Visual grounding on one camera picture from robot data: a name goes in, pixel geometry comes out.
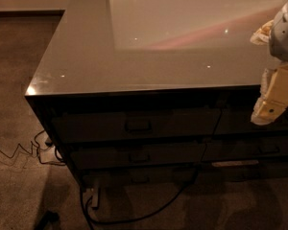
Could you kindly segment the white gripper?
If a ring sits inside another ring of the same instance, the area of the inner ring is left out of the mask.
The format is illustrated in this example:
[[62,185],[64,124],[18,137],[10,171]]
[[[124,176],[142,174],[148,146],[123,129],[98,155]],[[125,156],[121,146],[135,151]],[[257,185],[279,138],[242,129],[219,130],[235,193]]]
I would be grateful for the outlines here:
[[[269,43],[270,54],[282,61],[288,61],[288,1],[270,20],[252,34],[250,42],[255,45]],[[251,122],[258,126],[273,123],[288,108],[288,62],[277,69],[265,69],[257,99],[251,115]]]

